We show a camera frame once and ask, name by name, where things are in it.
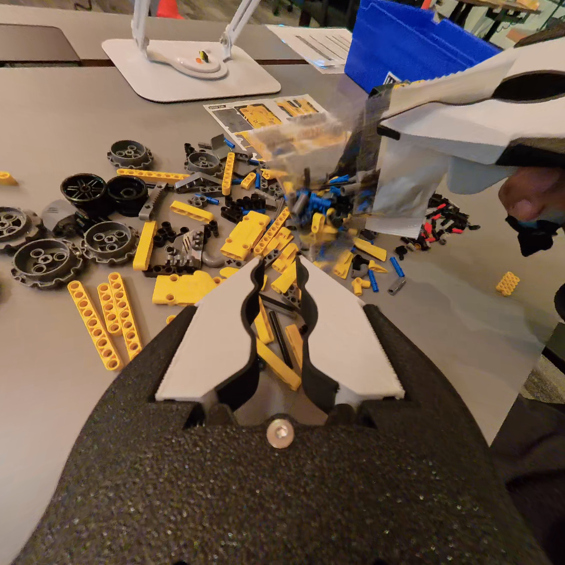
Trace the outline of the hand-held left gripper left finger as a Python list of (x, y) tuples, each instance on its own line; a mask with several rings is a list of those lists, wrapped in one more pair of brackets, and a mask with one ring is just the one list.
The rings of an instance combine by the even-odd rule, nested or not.
[(251, 323), (257, 314), (263, 260), (252, 259), (206, 294), (155, 393), (156, 401), (216, 403), (219, 387), (247, 367), (256, 355)]

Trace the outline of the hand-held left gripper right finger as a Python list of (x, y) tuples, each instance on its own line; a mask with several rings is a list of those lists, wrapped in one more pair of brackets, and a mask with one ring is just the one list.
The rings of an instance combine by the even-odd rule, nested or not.
[(363, 300), (306, 258), (296, 260), (302, 340), (302, 388), (314, 404), (401, 400), (405, 390)]

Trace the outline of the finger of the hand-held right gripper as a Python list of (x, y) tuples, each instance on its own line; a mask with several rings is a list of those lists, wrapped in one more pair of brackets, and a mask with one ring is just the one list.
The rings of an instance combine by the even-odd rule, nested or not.
[(564, 100), (430, 102), (382, 120), (379, 134), (448, 156), (447, 186), (477, 194), (518, 168), (564, 169)]
[(530, 72), (553, 71), (564, 71), (564, 44), (516, 46), (464, 71), (394, 87), (388, 116), (431, 102), (481, 101), (489, 98), (504, 79)]

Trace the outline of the clear plastic parts bag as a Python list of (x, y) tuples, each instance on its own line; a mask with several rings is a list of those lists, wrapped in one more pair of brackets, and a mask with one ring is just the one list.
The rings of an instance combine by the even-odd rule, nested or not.
[(307, 245), (351, 240), (348, 230), (363, 227), (416, 237), (445, 174), (442, 155), (380, 134), (376, 171), (332, 176), (357, 118), (348, 123), (327, 112), (304, 115), (248, 134), (257, 155), (274, 170)]

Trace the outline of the person's right hand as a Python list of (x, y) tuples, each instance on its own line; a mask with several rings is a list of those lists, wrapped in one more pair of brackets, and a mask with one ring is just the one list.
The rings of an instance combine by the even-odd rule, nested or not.
[(564, 169), (521, 167), (499, 189), (508, 215), (523, 222), (546, 212), (564, 212)]

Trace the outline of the blue plastic bin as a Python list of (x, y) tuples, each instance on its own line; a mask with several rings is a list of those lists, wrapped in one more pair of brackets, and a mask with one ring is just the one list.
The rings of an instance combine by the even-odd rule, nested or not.
[(500, 48), (432, 11), (392, 1), (361, 1), (344, 73), (366, 93), (383, 84), (455, 74)]

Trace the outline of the pile of black red pins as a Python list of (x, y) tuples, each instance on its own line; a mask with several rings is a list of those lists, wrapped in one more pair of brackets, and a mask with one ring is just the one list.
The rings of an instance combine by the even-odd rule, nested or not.
[(451, 235), (461, 235), (466, 230), (475, 231), (480, 228), (479, 224), (471, 223), (469, 215), (448, 198), (434, 193), (428, 201), (418, 236), (400, 237), (401, 244), (394, 249), (394, 254), (403, 260), (409, 252), (429, 251), (434, 244), (446, 245)]

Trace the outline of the pile of yellow building pieces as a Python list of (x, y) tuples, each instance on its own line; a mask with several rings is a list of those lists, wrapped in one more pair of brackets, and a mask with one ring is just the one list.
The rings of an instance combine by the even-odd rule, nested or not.
[[(189, 326), (195, 313), (197, 302), (237, 273), (252, 259), (260, 258), (263, 260), (263, 281), (258, 290), (258, 307), (252, 311), (253, 301), (250, 300), (245, 309), (247, 314), (257, 314), (250, 325), (255, 337), (255, 359), (242, 371), (230, 378), (227, 384), (219, 387), (217, 402), (211, 404), (223, 403), (236, 409), (251, 398), (257, 389), (259, 377), (256, 357), (261, 358), (271, 371), (292, 390), (297, 390), (302, 386), (302, 375), (297, 374), (292, 365), (287, 365), (268, 346), (274, 338), (260, 296), (260, 290), (265, 279), (265, 257), (263, 256), (263, 251), (261, 249), (256, 250), (256, 247), (263, 244), (266, 232), (268, 232), (268, 242), (273, 240), (274, 235), (279, 235), (284, 230), (287, 216), (288, 209), (285, 208), (268, 230), (267, 225), (270, 222), (268, 215), (261, 214), (257, 210), (251, 210), (244, 215), (242, 221), (232, 229), (230, 236), (227, 237), (221, 248), (221, 253), (225, 258), (228, 258), (233, 263), (239, 262), (241, 264), (241, 267), (236, 269), (231, 275), (212, 277), (207, 272), (197, 270), (191, 275), (160, 275), (156, 278), (152, 297), (153, 302), (159, 305), (177, 304), (186, 306), (187, 308), (183, 313), (188, 315), (187, 324)], [(277, 292), (286, 291), (291, 286), (298, 287), (296, 282), (296, 264), (292, 262), (280, 274), (279, 278), (274, 281), (272, 289)], [(148, 362), (142, 359), (142, 354), (149, 354), (149, 348), (144, 350), (139, 340), (133, 310), (129, 305), (127, 290), (120, 273), (110, 273), (108, 280), (98, 287), (98, 297), (101, 303), (100, 311), (92, 304), (87, 290), (77, 280), (77, 276), (62, 286), (67, 287), (105, 369), (117, 371), (124, 368), (123, 361), (111, 339), (111, 335), (114, 334), (113, 327), (117, 327), (123, 334), (130, 361), (127, 369), (149, 368)], [(369, 305), (365, 305), (365, 311), (369, 318), (370, 314), (376, 312), (375, 308)], [(298, 338), (298, 349), (294, 349), (294, 351), (297, 355), (301, 355), (303, 346), (302, 336), (297, 327), (294, 329)], [(180, 342), (186, 330), (187, 328), (180, 330)], [(172, 353), (167, 354), (162, 362), (161, 368), (163, 373), (162, 377), (158, 378), (158, 385), (160, 385), (180, 342), (178, 345), (172, 346)], [(329, 412), (336, 404), (317, 405), (320, 409)]]

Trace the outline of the printed white paper sheet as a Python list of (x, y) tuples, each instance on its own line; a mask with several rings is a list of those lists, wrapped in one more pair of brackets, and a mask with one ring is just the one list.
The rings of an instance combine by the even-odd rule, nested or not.
[(346, 28), (267, 24), (282, 43), (322, 74), (344, 74), (352, 43)]

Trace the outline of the cluster of black grey wheels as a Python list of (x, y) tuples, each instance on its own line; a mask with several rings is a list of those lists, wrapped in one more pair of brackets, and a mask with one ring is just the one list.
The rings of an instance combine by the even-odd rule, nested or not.
[[(202, 265), (218, 266), (204, 251), (219, 230), (204, 218), (208, 203), (222, 194), (225, 157), (212, 145), (195, 150), (185, 144), (188, 175), (156, 172), (151, 150), (134, 140), (113, 143), (107, 159), (115, 168), (109, 180), (77, 173), (60, 184), (62, 199), (36, 214), (1, 207), (1, 253), (12, 258), (11, 276), (27, 287), (58, 288), (80, 274), (87, 262), (131, 263), (146, 277), (191, 275)], [(202, 228), (172, 228), (155, 222), (168, 192), (189, 194), (191, 219)]]

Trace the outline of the yellow sticker sheet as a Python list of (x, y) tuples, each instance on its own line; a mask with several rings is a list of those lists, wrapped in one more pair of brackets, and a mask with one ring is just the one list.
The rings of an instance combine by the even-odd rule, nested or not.
[(245, 150), (251, 148), (250, 131), (280, 125), (295, 117), (326, 113), (325, 108), (308, 94), (238, 99), (203, 107), (221, 127), (228, 145)]

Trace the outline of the white book stand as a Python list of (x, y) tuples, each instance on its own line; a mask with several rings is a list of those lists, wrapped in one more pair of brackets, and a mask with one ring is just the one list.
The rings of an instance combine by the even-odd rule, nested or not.
[(242, 1), (219, 41), (152, 40), (146, 36), (150, 1), (135, 1), (132, 39), (102, 48), (131, 88), (158, 103), (276, 94), (280, 83), (235, 46), (259, 1)]

